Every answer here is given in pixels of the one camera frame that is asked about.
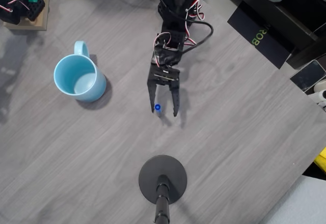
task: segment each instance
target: small blue object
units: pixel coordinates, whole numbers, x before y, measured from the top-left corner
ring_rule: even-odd
[[[156,111],[161,112],[161,105],[156,104],[154,108],[155,108]]]
[[[161,105],[156,104],[154,106],[154,108],[155,108],[155,111],[156,111],[157,116],[160,117],[161,116]]]

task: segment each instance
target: light blue mug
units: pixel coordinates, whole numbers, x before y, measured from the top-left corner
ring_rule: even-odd
[[[99,99],[106,88],[105,76],[90,59],[84,41],[76,41],[74,54],[59,61],[53,77],[61,92],[84,102]]]

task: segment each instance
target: mug handle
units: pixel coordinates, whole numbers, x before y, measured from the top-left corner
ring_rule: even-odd
[[[84,55],[86,57],[90,57],[90,53],[88,52],[87,45],[84,41],[76,41],[74,47],[74,54]]]

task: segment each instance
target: robotic arm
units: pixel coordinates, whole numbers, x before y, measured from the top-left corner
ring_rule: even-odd
[[[163,24],[161,33],[157,35],[154,40],[153,56],[147,80],[152,112],[154,112],[157,85],[168,85],[172,93],[174,107],[173,115],[177,116],[180,107],[180,71],[172,68],[172,66],[177,65],[181,61],[181,57],[184,53],[201,45],[213,34],[213,27],[209,23],[195,21],[196,14],[194,14],[194,6],[198,1],[199,0],[160,0],[158,4],[158,12],[163,19]],[[184,50],[185,41],[190,40],[187,29],[192,23],[207,25],[210,27],[211,32],[205,39],[196,44],[193,43],[191,47]]]

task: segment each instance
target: blue bottle cap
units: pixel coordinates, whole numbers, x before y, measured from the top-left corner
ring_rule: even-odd
[[[160,110],[161,109],[161,105],[156,104],[154,108],[155,108],[155,110]]]

